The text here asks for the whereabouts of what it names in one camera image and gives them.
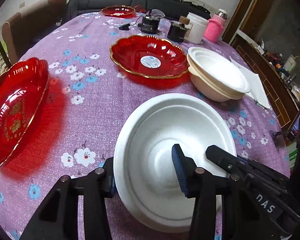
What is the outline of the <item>white foam bowl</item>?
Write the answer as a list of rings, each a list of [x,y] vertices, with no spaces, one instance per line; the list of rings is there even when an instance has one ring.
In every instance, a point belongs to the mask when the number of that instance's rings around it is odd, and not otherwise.
[[[169,93],[141,104],[127,119],[116,142],[114,178],[120,199],[140,223],[161,232],[188,231],[194,200],[182,193],[172,161],[178,144],[197,166],[215,176],[226,172],[209,161],[217,145],[235,155],[235,143],[222,117],[194,96]]]

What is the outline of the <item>red plate with label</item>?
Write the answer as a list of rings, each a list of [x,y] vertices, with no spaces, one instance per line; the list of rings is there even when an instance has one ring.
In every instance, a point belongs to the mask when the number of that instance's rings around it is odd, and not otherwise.
[[[188,72],[183,49],[167,39],[132,35],[117,40],[109,51],[121,70],[146,79],[178,79]]]

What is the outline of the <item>beige bottom stacked bowl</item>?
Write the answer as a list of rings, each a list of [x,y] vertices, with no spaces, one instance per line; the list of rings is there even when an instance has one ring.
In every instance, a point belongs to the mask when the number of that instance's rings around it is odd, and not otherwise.
[[[192,63],[189,64],[188,71],[193,85],[212,101],[226,102],[228,100],[241,100],[244,96],[244,93],[235,91],[219,81],[213,81],[212,78],[202,74]]]

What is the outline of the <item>brown wooden side counter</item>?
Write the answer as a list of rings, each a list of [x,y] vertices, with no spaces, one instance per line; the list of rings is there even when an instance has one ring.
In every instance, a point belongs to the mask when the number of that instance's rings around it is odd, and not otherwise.
[[[296,101],[274,67],[252,44],[237,34],[231,46],[239,53],[249,68],[259,75],[281,128],[288,129],[299,112],[300,103]]]

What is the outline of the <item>white paper notebook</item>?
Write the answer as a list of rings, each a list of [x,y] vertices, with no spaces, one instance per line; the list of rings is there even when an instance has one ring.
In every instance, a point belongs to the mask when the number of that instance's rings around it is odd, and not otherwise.
[[[242,72],[250,85],[250,92],[247,93],[247,96],[252,98],[256,104],[262,106],[263,108],[271,109],[271,105],[268,101],[259,75],[237,63],[231,57],[230,61]]]

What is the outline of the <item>top white stacked bowl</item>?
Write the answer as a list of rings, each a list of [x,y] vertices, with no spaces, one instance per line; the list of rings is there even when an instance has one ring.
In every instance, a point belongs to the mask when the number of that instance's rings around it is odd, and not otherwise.
[[[200,74],[207,74],[237,92],[250,92],[249,82],[240,69],[217,52],[202,47],[190,47],[187,55]]]

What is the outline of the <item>purple floral tablecloth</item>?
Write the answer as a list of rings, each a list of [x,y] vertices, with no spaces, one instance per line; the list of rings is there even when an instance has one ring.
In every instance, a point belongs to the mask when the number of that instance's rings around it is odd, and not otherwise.
[[[5,237],[19,239],[34,211],[64,174],[85,176],[113,156],[119,132],[140,104],[164,93],[184,93],[211,105],[224,119],[237,153],[290,176],[285,144],[279,150],[270,130],[280,130],[273,109],[264,109],[250,97],[213,102],[190,82],[156,90],[132,82],[110,59],[109,48],[118,39],[145,35],[134,18],[113,18],[100,12],[71,19],[40,40],[20,59],[44,59],[50,86],[38,129],[24,150],[0,168],[0,226]],[[129,31],[119,26],[130,24]],[[107,200],[113,239],[187,239],[142,225],[116,196]]]

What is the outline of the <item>red plate left edge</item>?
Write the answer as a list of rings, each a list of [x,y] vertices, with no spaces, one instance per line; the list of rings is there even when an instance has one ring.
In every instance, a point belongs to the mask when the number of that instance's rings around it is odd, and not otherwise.
[[[30,58],[0,75],[0,167],[33,123],[49,83],[47,61]]]

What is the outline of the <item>white plastic jar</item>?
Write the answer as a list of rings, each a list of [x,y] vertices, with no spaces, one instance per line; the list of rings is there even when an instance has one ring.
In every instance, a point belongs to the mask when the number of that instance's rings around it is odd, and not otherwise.
[[[187,17],[190,22],[186,26],[188,29],[185,40],[194,44],[200,44],[209,21],[199,15],[189,12]]]

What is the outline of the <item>pink sleeved thermos bottle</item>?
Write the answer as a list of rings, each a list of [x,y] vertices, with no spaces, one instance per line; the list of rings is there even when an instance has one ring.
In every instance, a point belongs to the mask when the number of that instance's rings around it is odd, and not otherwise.
[[[228,13],[225,10],[218,9],[213,17],[208,20],[204,38],[209,40],[210,42],[216,43],[224,30],[227,17]]]

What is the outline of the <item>black jar with cork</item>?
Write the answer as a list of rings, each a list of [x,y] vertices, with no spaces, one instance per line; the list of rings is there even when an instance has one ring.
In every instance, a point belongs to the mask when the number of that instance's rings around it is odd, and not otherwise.
[[[189,23],[190,20],[185,16],[180,16],[179,21],[172,21],[167,33],[167,38],[173,42],[182,43],[188,31],[186,26]]]

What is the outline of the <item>small black clip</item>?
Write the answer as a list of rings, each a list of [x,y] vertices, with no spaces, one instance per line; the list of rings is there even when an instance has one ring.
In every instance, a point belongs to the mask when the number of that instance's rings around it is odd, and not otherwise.
[[[123,24],[123,25],[119,26],[119,29],[129,31],[129,27],[130,27],[130,24],[127,23],[127,24]]]

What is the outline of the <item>far small red plate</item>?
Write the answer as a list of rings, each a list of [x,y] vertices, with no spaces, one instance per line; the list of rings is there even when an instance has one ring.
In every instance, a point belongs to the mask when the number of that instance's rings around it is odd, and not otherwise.
[[[125,5],[114,5],[106,7],[103,8],[101,12],[104,16],[119,18],[129,18],[135,15],[135,9],[133,7]]]

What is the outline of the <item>black leather sofa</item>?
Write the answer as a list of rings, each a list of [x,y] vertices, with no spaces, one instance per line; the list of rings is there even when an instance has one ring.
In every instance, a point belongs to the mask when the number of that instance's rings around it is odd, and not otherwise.
[[[180,16],[194,13],[206,20],[210,19],[210,12],[202,6],[191,2],[176,0],[69,0],[62,14],[62,24],[85,13],[100,12],[103,8],[125,5],[135,7],[136,11],[150,9],[161,10],[169,20],[177,20]]]

